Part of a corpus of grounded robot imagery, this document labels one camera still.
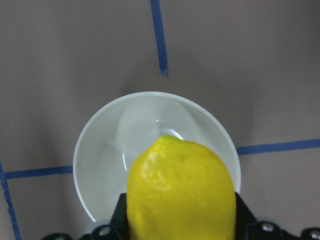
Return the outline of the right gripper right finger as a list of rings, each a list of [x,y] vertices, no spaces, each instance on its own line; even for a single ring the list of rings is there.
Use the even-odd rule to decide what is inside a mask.
[[[257,223],[256,217],[249,210],[243,199],[236,192],[236,223],[235,223],[235,239],[251,240]]]

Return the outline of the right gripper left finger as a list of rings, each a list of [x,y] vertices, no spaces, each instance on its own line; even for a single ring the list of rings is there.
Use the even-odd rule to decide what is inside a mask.
[[[114,240],[129,240],[129,224],[127,218],[127,194],[121,193],[119,195],[117,204],[115,206],[111,221],[111,231],[114,235]]]

